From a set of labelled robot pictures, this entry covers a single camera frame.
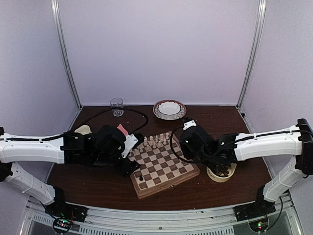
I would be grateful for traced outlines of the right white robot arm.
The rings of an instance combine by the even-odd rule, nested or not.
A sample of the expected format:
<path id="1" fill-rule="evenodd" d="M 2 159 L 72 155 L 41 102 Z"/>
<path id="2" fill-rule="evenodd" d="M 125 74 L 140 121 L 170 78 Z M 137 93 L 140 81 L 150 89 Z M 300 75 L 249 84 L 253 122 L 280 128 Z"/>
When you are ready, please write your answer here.
<path id="1" fill-rule="evenodd" d="M 180 145 L 187 159 L 207 166 L 229 165 L 265 156 L 290 155 L 288 164 L 270 182 L 260 187 L 251 212 L 261 216 L 279 196 L 300 178 L 313 173 L 313 130 L 306 119 L 291 127 L 263 133 L 225 134 L 212 138 L 193 119 L 183 120 Z"/>

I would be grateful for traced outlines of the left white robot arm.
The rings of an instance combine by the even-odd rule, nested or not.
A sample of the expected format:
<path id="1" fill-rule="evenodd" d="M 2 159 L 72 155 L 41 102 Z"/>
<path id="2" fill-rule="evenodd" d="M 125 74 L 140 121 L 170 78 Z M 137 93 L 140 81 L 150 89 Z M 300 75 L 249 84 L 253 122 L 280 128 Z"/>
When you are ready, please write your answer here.
<path id="1" fill-rule="evenodd" d="M 16 136 L 0 130 L 0 180 L 12 183 L 59 217 L 70 213 L 61 189 L 48 185 L 18 164 L 20 161 L 50 162 L 56 164 L 83 165 L 92 167 L 113 167 L 122 176 L 128 176 L 139 169 L 140 164 L 130 160 L 131 150 L 144 141 L 141 133 L 128 133 L 122 126 L 104 125 L 94 133 L 87 125 L 75 131 L 54 136 Z"/>

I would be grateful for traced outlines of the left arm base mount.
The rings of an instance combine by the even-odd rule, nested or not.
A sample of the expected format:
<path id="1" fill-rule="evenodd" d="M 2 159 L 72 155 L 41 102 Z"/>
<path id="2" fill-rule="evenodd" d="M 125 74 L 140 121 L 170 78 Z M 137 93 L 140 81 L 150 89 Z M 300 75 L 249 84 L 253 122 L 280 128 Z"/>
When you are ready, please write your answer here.
<path id="1" fill-rule="evenodd" d="M 55 217 L 84 222 L 88 209 L 84 206 L 66 203 L 62 189 L 53 186 L 55 196 L 53 203 L 45 206 L 45 212 Z"/>

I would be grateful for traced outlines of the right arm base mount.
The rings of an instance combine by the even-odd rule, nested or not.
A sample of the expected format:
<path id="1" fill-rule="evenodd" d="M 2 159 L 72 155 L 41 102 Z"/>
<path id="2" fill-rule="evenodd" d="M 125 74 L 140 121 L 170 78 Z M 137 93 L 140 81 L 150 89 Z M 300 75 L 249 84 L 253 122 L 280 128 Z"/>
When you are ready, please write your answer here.
<path id="1" fill-rule="evenodd" d="M 265 185 L 262 185 L 258 189 L 255 202 L 234 207 L 237 221 L 250 220 L 276 212 L 275 203 L 264 199 L 264 187 Z"/>

